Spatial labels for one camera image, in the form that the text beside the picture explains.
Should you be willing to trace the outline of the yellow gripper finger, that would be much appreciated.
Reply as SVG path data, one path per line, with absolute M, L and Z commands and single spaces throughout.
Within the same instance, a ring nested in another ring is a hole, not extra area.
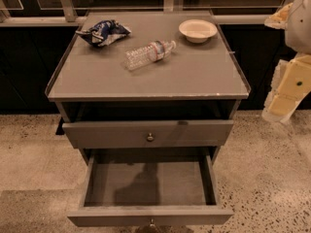
M 291 15 L 292 3 L 289 3 L 279 9 L 276 13 L 269 16 L 265 21 L 264 25 L 274 29 L 285 30 L 288 26 L 288 22 Z
M 286 122 L 311 92 L 311 55 L 298 54 L 291 61 L 280 60 L 261 116 L 266 121 Z

